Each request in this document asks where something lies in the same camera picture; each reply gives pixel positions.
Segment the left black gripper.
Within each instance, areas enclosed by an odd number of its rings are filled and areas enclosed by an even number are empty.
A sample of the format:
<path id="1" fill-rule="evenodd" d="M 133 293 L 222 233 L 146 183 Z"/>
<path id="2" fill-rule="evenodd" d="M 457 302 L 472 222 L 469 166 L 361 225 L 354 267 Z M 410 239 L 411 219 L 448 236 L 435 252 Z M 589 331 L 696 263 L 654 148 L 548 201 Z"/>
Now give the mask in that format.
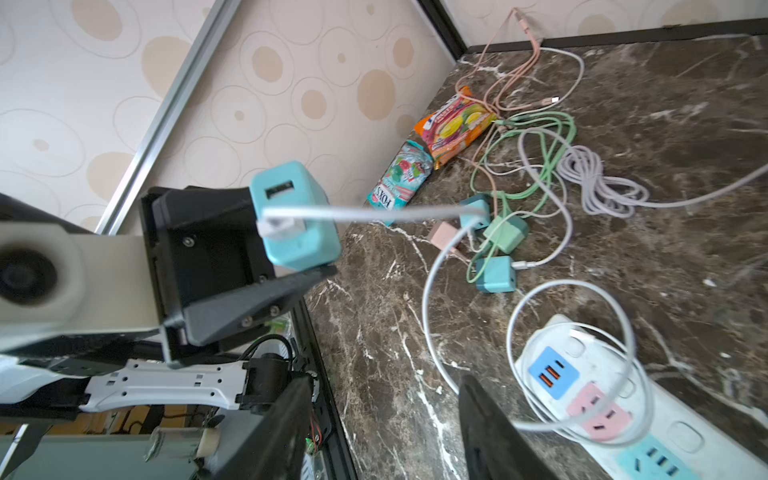
<path id="1" fill-rule="evenodd" d="M 324 265 L 273 279 L 246 188 L 152 187 L 139 212 L 163 356 L 173 368 L 224 360 L 338 272 Z"/>

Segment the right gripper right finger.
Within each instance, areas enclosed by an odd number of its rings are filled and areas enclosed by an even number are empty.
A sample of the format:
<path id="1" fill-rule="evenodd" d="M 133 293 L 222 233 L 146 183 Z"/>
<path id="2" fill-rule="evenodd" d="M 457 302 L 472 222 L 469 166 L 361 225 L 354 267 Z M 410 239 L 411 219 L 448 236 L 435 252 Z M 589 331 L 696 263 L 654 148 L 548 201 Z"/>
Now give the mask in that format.
<path id="1" fill-rule="evenodd" d="M 557 478 L 472 375 L 461 379 L 459 418 L 469 479 Z"/>

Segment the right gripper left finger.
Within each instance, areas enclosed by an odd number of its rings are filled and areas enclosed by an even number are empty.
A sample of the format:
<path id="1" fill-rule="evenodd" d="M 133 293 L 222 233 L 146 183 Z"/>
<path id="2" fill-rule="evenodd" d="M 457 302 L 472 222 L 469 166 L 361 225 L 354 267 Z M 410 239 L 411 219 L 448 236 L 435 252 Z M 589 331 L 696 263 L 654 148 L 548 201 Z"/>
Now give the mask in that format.
<path id="1" fill-rule="evenodd" d="M 310 426 L 312 389 L 295 379 L 256 429 L 220 467 L 207 467 L 207 479 L 300 479 Z"/>

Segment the teal charger with white cable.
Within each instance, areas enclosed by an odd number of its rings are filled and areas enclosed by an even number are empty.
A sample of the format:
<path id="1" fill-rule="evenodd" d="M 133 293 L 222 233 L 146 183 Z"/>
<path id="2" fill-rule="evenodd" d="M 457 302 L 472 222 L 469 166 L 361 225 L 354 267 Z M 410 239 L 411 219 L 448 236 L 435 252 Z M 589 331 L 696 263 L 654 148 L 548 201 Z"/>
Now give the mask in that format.
<path id="1" fill-rule="evenodd" d="M 268 205 L 258 210 L 257 216 L 259 217 L 257 221 L 258 231 L 264 233 L 267 238 L 282 243 L 285 243 L 289 238 L 293 238 L 304 232 L 305 227 L 303 226 L 303 223 L 306 220 L 326 223 L 333 223 L 335 221 L 367 223 L 374 221 L 384 222 L 388 220 L 416 222 L 428 219 L 444 220 L 449 218 L 459 218 L 461 216 L 469 217 L 469 224 L 459 230 L 458 233 L 456 233 L 448 242 L 448 244 L 441 249 L 431 269 L 429 270 L 426 283 L 423 287 L 421 304 L 422 330 L 424 332 L 427 348 L 432 357 L 433 363 L 451 390 L 453 390 L 454 393 L 459 392 L 459 385 L 454 381 L 448 370 L 445 368 L 445 365 L 441 361 L 437 348 L 433 342 L 429 325 L 429 301 L 432 286 L 436 279 L 437 273 L 447 258 L 450 249 L 458 245 L 460 240 L 465 235 L 467 235 L 469 231 L 474 228 L 474 226 L 479 224 L 483 216 L 483 211 L 481 209 L 470 207 L 468 205 L 417 206 L 413 208 L 405 208 L 392 211 L 353 207 L 335 207 L 325 204 L 287 206 Z M 614 337 L 610 337 L 609 340 L 614 343 L 613 349 L 616 350 L 619 357 L 624 360 L 624 366 L 623 369 L 619 372 L 619 377 L 613 384 L 612 389 L 609 390 L 606 395 L 602 397 L 602 399 L 598 400 L 595 405 L 587 408 L 582 414 L 575 417 L 569 417 L 567 419 L 555 419 L 551 417 L 547 422 L 542 421 L 540 423 L 514 421 L 512 426 L 525 432 L 555 432 L 577 443 L 597 445 L 599 443 L 597 440 L 591 440 L 584 436 L 578 436 L 570 431 L 570 427 L 573 425 L 586 423 L 598 415 L 606 413 L 609 410 L 612 402 L 618 398 L 621 390 L 624 387 L 624 384 L 630 379 L 630 375 L 632 373 L 636 373 L 639 375 L 641 386 L 644 389 L 644 410 L 641 412 L 641 415 L 634 420 L 633 427 L 630 430 L 624 431 L 621 435 L 612 441 L 605 441 L 603 443 L 605 447 L 627 447 L 639 441 L 650 431 L 655 407 L 652 394 L 650 392 L 649 379 L 643 367 L 640 366 L 639 361 L 636 358 L 636 341 L 630 320 L 618 301 L 606 290 L 589 282 L 573 279 L 559 279 L 540 284 L 531 290 L 528 294 L 526 294 L 513 310 L 513 313 L 508 322 L 506 333 L 505 345 L 507 349 L 508 362 L 512 369 L 513 375 L 515 376 L 516 381 L 523 388 L 524 396 L 530 397 L 532 395 L 532 391 L 522 380 L 522 377 L 520 376 L 519 371 L 515 366 L 515 358 L 512 352 L 512 336 L 514 333 L 514 327 L 523 308 L 535 295 L 556 286 L 575 286 L 588 289 L 603 297 L 603 299 L 609 304 L 617 316 L 618 322 L 622 329 L 624 341 L 619 342 Z"/>

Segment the long multicolour power strip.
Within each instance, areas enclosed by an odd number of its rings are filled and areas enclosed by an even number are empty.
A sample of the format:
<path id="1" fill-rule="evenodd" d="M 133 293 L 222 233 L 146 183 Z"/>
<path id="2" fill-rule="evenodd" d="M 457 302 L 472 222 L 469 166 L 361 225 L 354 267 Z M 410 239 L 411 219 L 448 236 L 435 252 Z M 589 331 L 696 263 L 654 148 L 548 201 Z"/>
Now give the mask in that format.
<path id="1" fill-rule="evenodd" d="M 515 362 L 547 420 L 583 414 L 621 384 L 604 412 L 564 433 L 614 479 L 766 478 L 766 463 L 639 369 L 623 379 L 624 366 L 615 338 L 560 314 L 529 338 Z"/>

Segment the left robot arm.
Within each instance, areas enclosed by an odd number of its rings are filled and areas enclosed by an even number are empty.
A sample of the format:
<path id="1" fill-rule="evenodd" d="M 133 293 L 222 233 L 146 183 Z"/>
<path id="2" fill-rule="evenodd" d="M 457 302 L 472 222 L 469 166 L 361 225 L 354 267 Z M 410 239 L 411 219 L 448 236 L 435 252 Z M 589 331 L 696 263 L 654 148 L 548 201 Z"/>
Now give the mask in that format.
<path id="1" fill-rule="evenodd" d="M 106 236 L 2 197 L 3 354 L 122 363 L 155 336 L 168 366 L 205 364 L 336 273 L 278 276 L 244 188 L 153 188 L 139 210 L 141 235 Z"/>

